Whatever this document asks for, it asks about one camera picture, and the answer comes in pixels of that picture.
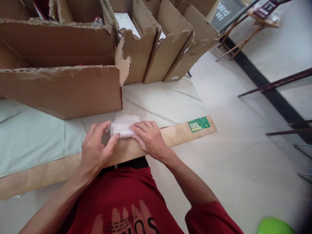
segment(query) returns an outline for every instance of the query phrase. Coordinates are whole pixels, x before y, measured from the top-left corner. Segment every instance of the light green cloth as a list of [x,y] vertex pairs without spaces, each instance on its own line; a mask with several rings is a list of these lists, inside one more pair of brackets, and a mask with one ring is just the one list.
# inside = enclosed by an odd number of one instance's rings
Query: light green cloth
[[81,152],[90,125],[112,120],[118,113],[155,121],[159,127],[208,115],[189,78],[131,84],[122,90],[122,111],[66,121],[9,99],[0,100],[0,177]]

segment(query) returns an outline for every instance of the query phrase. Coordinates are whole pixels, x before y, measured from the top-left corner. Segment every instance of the green label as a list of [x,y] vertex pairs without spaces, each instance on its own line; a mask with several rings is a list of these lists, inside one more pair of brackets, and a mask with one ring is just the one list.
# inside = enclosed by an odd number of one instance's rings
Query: green label
[[199,119],[195,119],[192,121],[188,121],[189,127],[191,128],[192,132],[197,132],[199,130],[209,128],[210,124],[206,117],[201,117]]

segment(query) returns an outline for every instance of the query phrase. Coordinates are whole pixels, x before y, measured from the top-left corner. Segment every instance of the black floor stripe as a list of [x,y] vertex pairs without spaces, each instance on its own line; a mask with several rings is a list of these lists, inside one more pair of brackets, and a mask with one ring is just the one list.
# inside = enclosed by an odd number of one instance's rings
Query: black floor stripe
[[[235,46],[235,44],[229,38],[226,39],[225,44],[229,48],[233,48]],[[269,83],[269,81],[265,78],[265,76],[261,74],[261,72],[252,64],[252,62],[247,58],[247,56],[244,55],[243,52],[239,52],[234,58],[234,60],[244,70],[244,72],[249,76],[249,78],[257,87],[260,87]],[[288,123],[304,120],[276,89],[270,89],[270,90],[264,91],[263,95],[270,101],[270,103],[275,107],[275,109],[283,116],[283,118]],[[292,126],[293,129],[301,129],[301,128],[308,128],[308,127],[310,127],[308,124]],[[311,133],[303,133],[303,134],[299,134],[299,136],[307,144],[312,144]]]

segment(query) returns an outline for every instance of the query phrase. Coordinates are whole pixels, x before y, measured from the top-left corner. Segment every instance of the red t-shirt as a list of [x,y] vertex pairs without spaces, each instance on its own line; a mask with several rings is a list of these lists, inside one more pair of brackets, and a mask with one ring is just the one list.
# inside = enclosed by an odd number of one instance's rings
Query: red t-shirt
[[[196,205],[185,216],[190,233],[242,233],[217,202]],[[150,168],[107,172],[83,193],[68,233],[183,233],[167,209]]]

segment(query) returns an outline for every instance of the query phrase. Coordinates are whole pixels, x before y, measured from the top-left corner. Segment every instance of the wooden board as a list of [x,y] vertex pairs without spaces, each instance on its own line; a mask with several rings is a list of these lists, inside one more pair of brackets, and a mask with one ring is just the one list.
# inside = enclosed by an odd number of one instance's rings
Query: wooden board
[[[206,116],[209,128],[192,132],[188,123],[161,128],[167,146],[183,144],[217,132],[210,116]],[[105,167],[146,155],[134,139],[121,139]],[[45,163],[0,178],[0,200],[69,179],[80,164],[81,153]]]

